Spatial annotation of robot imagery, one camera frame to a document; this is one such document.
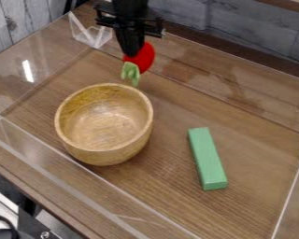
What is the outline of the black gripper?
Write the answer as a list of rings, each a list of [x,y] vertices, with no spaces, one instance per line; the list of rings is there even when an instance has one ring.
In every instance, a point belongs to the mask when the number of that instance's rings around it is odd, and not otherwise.
[[[150,8],[148,2],[150,0],[96,0],[93,6],[96,23],[116,28],[116,38],[127,56],[138,55],[146,35],[158,38],[163,36],[163,17]]]

